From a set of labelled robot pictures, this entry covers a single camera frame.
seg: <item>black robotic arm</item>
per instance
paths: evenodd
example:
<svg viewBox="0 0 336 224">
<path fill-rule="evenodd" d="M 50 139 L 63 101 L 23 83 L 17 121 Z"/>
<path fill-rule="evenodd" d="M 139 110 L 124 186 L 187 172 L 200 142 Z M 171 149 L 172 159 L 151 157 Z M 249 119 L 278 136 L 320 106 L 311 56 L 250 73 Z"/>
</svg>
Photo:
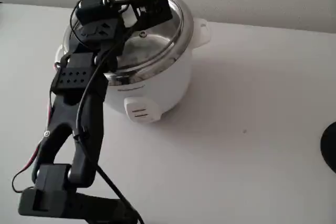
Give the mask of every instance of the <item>black robotic arm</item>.
<svg viewBox="0 0 336 224">
<path fill-rule="evenodd" d="M 125 27 L 123 6 L 133 8 L 137 22 Z M 103 139 L 103 102 L 108 87 L 105 71 L 118 68 L 124 44 L 132 33 L 172 18 L 168 0 L 80 0 L 74 9 L 81 27 L 61 59 L 51 84 L 56 95 L 45 137 L 32 172 L 33 188 L 22 192 L 19 214 L 84 219 L 88 223 L 142 220 L 98 166 Z M 54 164 L 68 136 L 76 151 L 72 164 Z M 96 171 L 120 199 L 77 193 L 92 185 Z"/>
</svg>

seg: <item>white table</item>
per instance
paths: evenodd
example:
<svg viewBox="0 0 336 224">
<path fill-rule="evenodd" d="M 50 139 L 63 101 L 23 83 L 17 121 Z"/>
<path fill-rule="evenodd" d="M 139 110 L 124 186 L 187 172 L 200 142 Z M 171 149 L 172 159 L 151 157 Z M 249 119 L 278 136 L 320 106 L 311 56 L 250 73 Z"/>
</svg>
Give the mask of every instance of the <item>white table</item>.
<svg viewBox="0 0 336 224">
<path fill-rule="evenodd" d="M 70 10 L 0 5 L 2 223 L 22 217 L 10 179 L 43 134 Z M 211 23 L 180 105 L 134 124 L 105 105 L 99 163 L 146 224 L 332 224 L 336 175 L 320 137 L 336 121 L 336 35 Z M 71 162 L 69 139 L 57 162 Z M 17 187 L 31 185 L 30 171 Z M 114 197 L 97 176 L 82 192 Z"/>
</svg>

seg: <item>white switch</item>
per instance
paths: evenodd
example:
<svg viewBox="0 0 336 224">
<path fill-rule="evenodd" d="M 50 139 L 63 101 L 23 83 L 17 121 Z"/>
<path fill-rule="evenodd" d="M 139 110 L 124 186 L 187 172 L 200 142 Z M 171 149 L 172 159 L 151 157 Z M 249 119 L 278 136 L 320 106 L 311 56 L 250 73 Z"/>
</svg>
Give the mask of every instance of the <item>white switch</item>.
<svg viewBox="0 0 336 224">
<path fill-rule="evenodd" d="M 124 99 L 124 107 L 133 122 L 151 123 L 159 120 L 162 115 L 158 104 L 146 97 L 127 97 Z"/>
</svg>

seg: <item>white rice cooker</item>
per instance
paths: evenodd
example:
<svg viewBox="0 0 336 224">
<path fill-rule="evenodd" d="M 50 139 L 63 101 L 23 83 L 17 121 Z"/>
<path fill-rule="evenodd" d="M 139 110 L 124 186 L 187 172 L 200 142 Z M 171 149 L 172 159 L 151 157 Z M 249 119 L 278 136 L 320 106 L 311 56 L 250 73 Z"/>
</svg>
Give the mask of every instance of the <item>white rice cooker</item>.
<svg viewBox="0 0 336 224">
<path fill-rule="evenodd" d="M 192 50 L 211 40 L 206 20 L 193 18 L 182 0 L 169 0 L 169 5 L 173 18 L 134 32 L 118 57 L 117 71 L 105 73 L 105 102 L 134 122 L 157 121 L 181 100 L 191 78 Z M 131 10 L 123 18 L 126 26 L 136 20 Z M 68 27 L 55 61 L 69 50 L 70 36 Z"/>
</svg>

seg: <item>black round object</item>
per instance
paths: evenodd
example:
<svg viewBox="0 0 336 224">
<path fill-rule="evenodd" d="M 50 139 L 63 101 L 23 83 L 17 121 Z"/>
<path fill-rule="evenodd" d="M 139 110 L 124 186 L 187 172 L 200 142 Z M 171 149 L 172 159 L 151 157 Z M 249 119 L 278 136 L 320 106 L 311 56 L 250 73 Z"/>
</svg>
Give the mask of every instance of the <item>black round object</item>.
<svg viewBox="0 0 336 224">
<path fill-rule="evenodd" d="M 321 138 L 322 156 L 329 167 L 336 173 L 336 122 L 326 128 Z"/>
</svg>

